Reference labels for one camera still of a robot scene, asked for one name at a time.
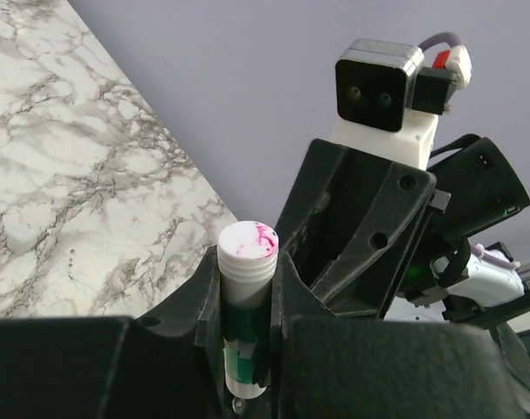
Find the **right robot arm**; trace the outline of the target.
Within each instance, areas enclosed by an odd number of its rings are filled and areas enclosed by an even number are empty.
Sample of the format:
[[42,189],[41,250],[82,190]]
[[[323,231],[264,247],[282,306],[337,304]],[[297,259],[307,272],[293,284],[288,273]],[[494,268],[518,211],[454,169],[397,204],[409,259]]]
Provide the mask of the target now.
[[498,337],[530,310],[503,244],[471,236],[530,203],[491,140],[417,169],[310,144],[277,222],[274,418],[524,418]]

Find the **green white glue stick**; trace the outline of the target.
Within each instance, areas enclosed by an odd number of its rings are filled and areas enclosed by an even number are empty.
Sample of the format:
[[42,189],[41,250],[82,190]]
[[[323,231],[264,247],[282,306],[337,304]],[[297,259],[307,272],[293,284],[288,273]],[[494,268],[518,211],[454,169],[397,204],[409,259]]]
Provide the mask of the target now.
[[269,291],[278,254],[277,233],[260,222],[233,223],[218,237],[225,384],[242,400],[255,399],[266,390],[253,375],[268,341]]

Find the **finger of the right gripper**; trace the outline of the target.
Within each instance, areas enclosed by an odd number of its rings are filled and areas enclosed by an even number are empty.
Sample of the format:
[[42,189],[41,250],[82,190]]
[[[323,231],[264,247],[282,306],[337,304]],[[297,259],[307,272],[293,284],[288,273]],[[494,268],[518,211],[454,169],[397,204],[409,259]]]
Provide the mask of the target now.
[[280,238],[277,285],[298,279],[313,286],[318,276],[341,253],[355,231],[350,216],[338,215],[335,205],[342,193],[357,182],[352,176],[360,168],[375,168],[387,159],[328,141],[314,140],[282,209],[276,230]]

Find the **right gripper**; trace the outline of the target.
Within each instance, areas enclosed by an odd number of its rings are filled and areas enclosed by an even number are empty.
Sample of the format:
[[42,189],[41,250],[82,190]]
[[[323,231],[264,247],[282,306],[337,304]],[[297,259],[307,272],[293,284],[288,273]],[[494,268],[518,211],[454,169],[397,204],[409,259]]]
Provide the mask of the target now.
[[430,167],[431,174],[383,163],[364,166],[352,176],[357,185],[344,190],[335,209],[357,223],[355,231],[312,286],[332,312],[348,318],[384,317],[410,262],[436,178],[437,190],[451,198],[444,212],[431,218],[399,297],[416,306],[449,295],[500,306],[524,295],[518,263],[469,241],[530,205],[513,167],[489,138],[476,134],[435,153],[447,157]]

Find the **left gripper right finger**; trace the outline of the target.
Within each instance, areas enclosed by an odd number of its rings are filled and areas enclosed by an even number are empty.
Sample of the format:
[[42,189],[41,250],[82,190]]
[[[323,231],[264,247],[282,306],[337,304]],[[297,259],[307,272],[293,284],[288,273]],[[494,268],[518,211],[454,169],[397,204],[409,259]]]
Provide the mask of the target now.
[[270,350],[273,418],[530,418],[530,390],[488,332],[338,318],[288,254],[272,282]]

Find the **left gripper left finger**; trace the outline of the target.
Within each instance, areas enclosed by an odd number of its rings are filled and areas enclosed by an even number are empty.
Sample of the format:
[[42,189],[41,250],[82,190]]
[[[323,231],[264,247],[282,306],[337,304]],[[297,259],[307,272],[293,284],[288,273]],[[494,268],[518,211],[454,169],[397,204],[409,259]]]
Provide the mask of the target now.
[[140,318],[0,319],[0,418],[218,418],[217,252]]

